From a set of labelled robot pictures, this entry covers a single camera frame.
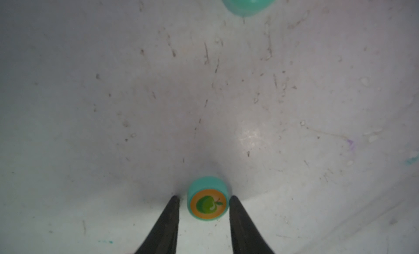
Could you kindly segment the green stamp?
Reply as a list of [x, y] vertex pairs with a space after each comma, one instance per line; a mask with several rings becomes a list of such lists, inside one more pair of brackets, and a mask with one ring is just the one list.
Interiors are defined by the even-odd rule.
[[250, 17], [269, 7], [275, 0], [222, 0], [225, 7], [240, 17]]

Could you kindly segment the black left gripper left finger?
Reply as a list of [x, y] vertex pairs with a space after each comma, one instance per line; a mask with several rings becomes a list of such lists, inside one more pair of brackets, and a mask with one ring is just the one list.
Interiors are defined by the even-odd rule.
[[179, 231], [180, 198], [172, 196], [135, 254], [175, 254]]

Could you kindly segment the yellow-green ring cap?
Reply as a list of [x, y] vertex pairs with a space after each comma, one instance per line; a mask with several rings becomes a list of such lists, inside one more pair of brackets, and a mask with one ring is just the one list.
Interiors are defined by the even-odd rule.
[[187, 191], [187, 208], [191, 216], [202, 221], [221, 218], [229, 209], [229, 189], [217, 177], [207, 176], [193, 181]]

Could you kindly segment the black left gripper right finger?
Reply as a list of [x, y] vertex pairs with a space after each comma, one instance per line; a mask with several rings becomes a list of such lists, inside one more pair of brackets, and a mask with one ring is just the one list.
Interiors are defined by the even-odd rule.
[[229, 220], [234, 254], [274, 254], [237, 196], [229, 200]]

